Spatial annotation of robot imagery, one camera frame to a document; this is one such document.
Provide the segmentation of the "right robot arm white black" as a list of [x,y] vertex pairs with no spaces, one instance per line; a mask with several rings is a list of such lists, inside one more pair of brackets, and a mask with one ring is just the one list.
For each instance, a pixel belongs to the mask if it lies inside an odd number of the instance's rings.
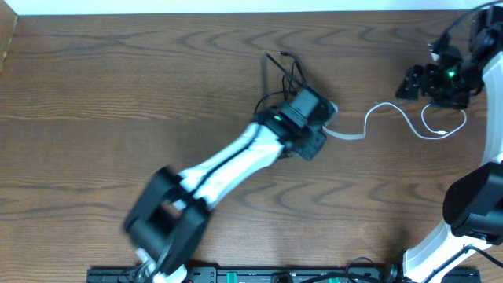
[[471,255],[502,243],[502,3],[463,12],[429,52],[433,61],[408,68],[396,97],[465,111],[483,94],[486,118],[470,169],[448,187],[436,228],[403,252],[398,282],[440,282]]

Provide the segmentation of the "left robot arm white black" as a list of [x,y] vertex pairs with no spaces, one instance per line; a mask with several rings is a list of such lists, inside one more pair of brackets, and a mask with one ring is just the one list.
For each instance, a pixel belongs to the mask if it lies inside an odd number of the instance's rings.
[[134,282],[182,282],[218,203],[248,177],[295,154],[311,161],[326,141],[337,106],[309,87],[290,101],[256,108],[243,134],[214,156],[178,173],[155,172],[123,222],[141,265]]

